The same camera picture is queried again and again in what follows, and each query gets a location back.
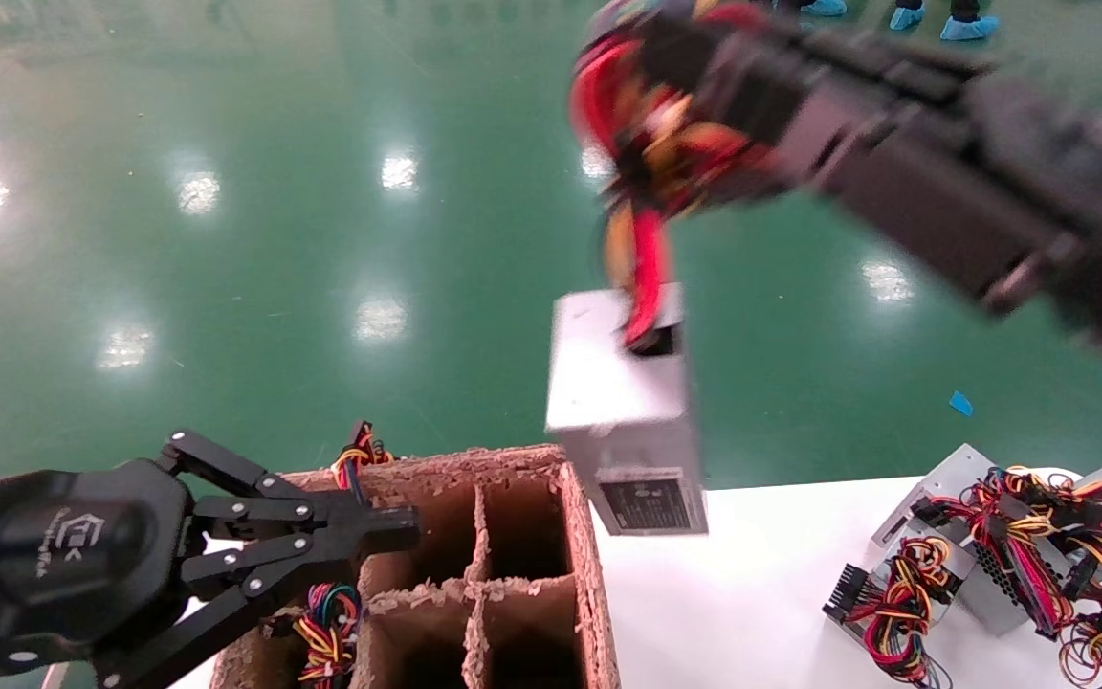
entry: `green floor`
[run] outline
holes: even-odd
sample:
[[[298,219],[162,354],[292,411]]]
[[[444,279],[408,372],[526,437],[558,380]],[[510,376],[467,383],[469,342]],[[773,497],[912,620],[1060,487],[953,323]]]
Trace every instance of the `green floor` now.
[[[277,470],[359,416],[399,453],[542,441],[551,301],[603,283],[564,115],[594,6],[0,1],[0,475],[179,426]],[[1102,105],[1102,0],[992,11],[974,49]],[[1102,463],[1102,359],[1044,304],[987,327],[803,196],[674,241],[714,487],[918,474],[963,441]]]

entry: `robotic arm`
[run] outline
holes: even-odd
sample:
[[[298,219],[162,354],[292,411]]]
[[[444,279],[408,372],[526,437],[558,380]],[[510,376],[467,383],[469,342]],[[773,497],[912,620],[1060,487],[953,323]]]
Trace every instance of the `robotic arm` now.
[[[195,500],[181,474],[227,495]],[[253,543],[203,555],[205,536]],[[299,489],[193,431],[110,471],[9,476],[0,676],[88,661],[105,689],[163,689],[310,585],[355,583],[365,557],[417,538],[410,507]],[[177,622],[191,598],[206,605]]]
[[[626,4],[595,18],[573,106],[583,140],[616,160],[612,233],[635,235],[629,347],[656,301],[648,267],[665,258],[615,218],[796,187],[839,201],[987,313],[1048,293],[1102,344],[1102,114],[985,62],[808,31],[750,4]],[[722,134],[701,144],[705,129]]]

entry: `metal casing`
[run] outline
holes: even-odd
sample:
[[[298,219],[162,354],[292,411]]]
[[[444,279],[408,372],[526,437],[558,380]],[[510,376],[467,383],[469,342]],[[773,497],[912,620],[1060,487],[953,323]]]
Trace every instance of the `metal casing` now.
[[[657,356],[622,344],[623,292],[568,293],[554,303],[547,431],[612,535],[707,532],[682,288],[662,289],[657,327],[669,340]]]

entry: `person's foot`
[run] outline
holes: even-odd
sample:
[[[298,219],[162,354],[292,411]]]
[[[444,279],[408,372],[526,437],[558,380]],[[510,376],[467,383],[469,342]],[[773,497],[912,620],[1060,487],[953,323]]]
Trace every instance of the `person's foot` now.
[[[904,31],[906,28],[918,25],[921,19],[926,18],[926,6],[910,10],[907,8],[896,8],[892,14],[892,31]]]
[[[947,24],[941,26],[942,40],[982,40],[997,29],[997,18],[980,18],[975,22],[957,22],[947,18]]]
[[[844,4],[844,0],[814,0],[813,3],[801,7],[801,13],[819,18],[839,18],[847,11],[849,4]]]

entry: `cardboard divider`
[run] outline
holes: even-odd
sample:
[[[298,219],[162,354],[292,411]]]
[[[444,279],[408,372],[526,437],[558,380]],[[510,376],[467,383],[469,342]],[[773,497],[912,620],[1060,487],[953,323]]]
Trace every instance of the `cardboard divider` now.
[[[482,486],[489,579],[554,579],[572,571],[559,484],[512,476]]]
[[[285,475],[334,489],[327,471]],[[349,689],[618,689],[593,519],[560,448],[467,450],[365,467],[375,507],[412,505],[410,553],[359,569],[367,615]],[[249,633],[210,689],[293,689],[301,638]]]
[[[372,496],[372,503],[380,506],[415,506],[423,532],[419,546],[410,552],[372,555],[364,561],[359,568],[359,594],[366,601],[385,591],[463,579],[475,562],[474,485],[410,488],[399,485],[383,496]]]
[[[381,594],[359,634],[350,689],[467,689],[467,621],[475,603],[462,594]]]
[[[484,689],[584,689],[576,578],[493,581],[482,598]]]

